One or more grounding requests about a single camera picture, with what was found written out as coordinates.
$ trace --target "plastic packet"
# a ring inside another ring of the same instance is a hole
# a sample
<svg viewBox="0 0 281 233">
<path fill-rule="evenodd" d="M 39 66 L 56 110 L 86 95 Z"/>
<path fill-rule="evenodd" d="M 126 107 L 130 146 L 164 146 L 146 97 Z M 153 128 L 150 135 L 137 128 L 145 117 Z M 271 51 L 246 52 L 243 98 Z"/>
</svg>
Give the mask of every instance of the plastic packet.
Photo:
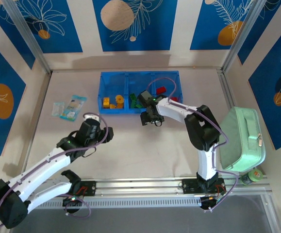
<svg viewBox="0 0 281 233">
<path fill-rule="evenodd" d="M 86 97 L 73 95 L 67 108 L 65 108 L 63 113 L 60 115 L 60 118 L 75 121 L 85 101 Z"/>
<path fill-rule="evenodd" d="M 52 116 L 59 117 L 65 108 L 65 102 L 55 102 L 53 104 Z"/>
</svg>

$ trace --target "blue bin compartment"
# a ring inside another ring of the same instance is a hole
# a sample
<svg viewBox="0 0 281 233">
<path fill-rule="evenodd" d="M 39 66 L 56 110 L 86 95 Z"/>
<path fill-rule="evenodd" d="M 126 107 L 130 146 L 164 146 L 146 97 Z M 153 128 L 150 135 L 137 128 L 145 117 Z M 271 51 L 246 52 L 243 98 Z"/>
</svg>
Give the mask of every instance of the blue bin compartment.
<svg viewBox="0 0 281 233">
<path fill-rule="evenodd" d="M 126 72 L 102 72 L 100 75 L 98 105 L 99 112 L 102 114 L 123 114 L 126 113 L 126 95 L 127 95 L 127 76 Z M 108 109 L 103 108 L 103 98 L 109 97 L 110 104 L 116 105 L 116 96 L 121 95 L 124 98 L 124 108 Z"/>
<path fill-rule="evenodd" d="M 145 108 L 131 108 L 132 101 L 130 98 L 130 94 L 134 93 L 136 98 L 140 93 L 145 91 L 150 84 L 150 82 L 154 79 L 154 74 L 152 72 L 129 72 L 128 73 L 128 113 L 142 113 L 146 109 Z M 153 94 L 153 85 L 151 85 L 148 91 Z"/>
<path fill-rule="evenodd" d="M 147 89 L 148 84 L 161 77 L 168 77 L 175 81 L 177 85 L 174 97 L 183 102 L 182 90 L 178 71 L 139 71 L 139 72 L 102 72 L 100 75 L 98 105 L 101 114 L 140 114 L 145 108 L 131 108 L 130 94 L 134 93 L 136 97 Z M 164 86 L 166 92 L 163 95 L 168 96 L 174 90 L 174 84 L 167 79 L 161 79 L 154 82 L 149 87 L 149 92 L 156 96 L 156 89 Z M 109 97 L 110 103 L 116 105 L 116 96 L 124 97 L 123 109 L 104 109 L 103 98 Z"/>
<path fill-rule="evenodd" d="M 180 84 L 180 78 L 179 78 L 179 72 L 178 71 L 156 71 L 154 72 L 154 79 L 162 78 L 162 77 L 168 77 L 175 81 L 177 85 L 177 89 L 175 93 L 172 95 L 172 97 L 177 97 L 178 102 L 183 102 L 183 96 L 182 96 L 182 90 L 181 90 L 181 84 Z M 167 79 L 161 79 L 158 80 L 155 83 L 155 88 L 158 89 L 162 86 L 166 88 L 166 92 L 162 93 L 162 95 L 169 96 L 170 93 L 174 90 L 175 86 L 174 83 L 171 80 Z"/>
</svg>

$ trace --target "red block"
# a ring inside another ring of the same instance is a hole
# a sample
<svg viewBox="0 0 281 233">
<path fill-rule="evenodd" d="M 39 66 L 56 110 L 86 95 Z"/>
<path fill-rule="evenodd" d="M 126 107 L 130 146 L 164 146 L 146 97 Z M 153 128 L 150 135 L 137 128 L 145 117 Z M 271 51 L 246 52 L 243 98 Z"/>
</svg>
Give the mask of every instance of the red block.
<svg viewBox="0 0 281 233">
<path fill-rule="evenodd" d="M 178 102 L 178 98 L 177 97 L 171 97 L 170 99 L 173 100 L 173 101 Z"/>
<path fill-rule="evenodd" d="M 157 94 L 157 95 L 160 95 L 160 94 L 162 94 L 162 93 L 164 93 L 164 92 L 166 92 L 166 88 L 165 88 L 164 86 L 162 86 L 162 87 L 156 89 L 156 94 Z"/>
</svg>

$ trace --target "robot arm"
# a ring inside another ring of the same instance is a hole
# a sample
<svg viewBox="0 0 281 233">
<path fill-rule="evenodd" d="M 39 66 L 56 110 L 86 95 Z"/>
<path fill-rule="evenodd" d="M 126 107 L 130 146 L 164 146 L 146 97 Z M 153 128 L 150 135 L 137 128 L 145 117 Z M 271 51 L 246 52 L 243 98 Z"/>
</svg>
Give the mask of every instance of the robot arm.
<svg viewBox="0 0 281 233">
<path fill-rule="evenodd" d="M 146 107 L 146 111 L 142 112 L 140 116 L 143 125 L 151 123 L 161 126 L 164 117 L 172 118 L 186 125 L 190 141 L 198 151 L 198 184 L 206 193 L 218 178 L 218 173 L 213 168 L 215 153 L 212 151 L 219 142 L 220 133 L 209 122 L 191 111 L 202 113 L 218 126 L 210 109 L 205 105 L 199 108 L 187 106 L 169 100 L 163 95 L 153 97 L 148 91 L 142 92 L 138 99 Z"/>
<path fill-rule="evenodd" d="M 105 137 L 106 129 L 100 129 L 99 117 L 86 115 L 84 120 L 78 131 L 63 138 L 56 148 L 35 166 L 8 182 L 0 179 L 0 201 L 8 193 L 0 206 L 0 221 L 6 228 L 17 226 L 38 205 L 79 189 L 81 179 L 70 170 L 62 172 L 55 180 L 47 179 L 85 154 L 85 150 L 69 151 L 70 149 L 94 146 Z M 108 127 L 108 134 L 103 143 L 112 140 L 113 135 L 113 129 Z"/>
</svg>

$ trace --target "beige floor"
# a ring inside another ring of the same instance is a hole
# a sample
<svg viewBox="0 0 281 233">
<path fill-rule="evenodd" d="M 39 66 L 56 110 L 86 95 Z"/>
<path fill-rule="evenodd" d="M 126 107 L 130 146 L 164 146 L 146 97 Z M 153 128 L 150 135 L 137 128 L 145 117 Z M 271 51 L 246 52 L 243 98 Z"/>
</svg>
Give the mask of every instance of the beige floor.
<svg viewBox="0 0 281 233">
<path fill-rule="evenodd" d="M 176 69 L 180 72 L 184 103 L 208 105 L 218 122 L 228 108 L 215 69 Z M 54 72 L 37 126 L 27 168 L 50 152 L 61 138 L 79 129 L 82 117 L 68 122 L 51 116 L 54 102 L 68 103 L 72 95 L 88 98 L 81 113 L 98 113 L 100 72 Z M 68 167 L 82 178 L 155 178 L 194 176 L 198 155 L 189 141 L 185 125 L 166 118 L 162 127 L 141 126 L 139 115 L 104 115 L 114 128 L 113 140 L 97 148 L 88 158 Z"/>
</svg>

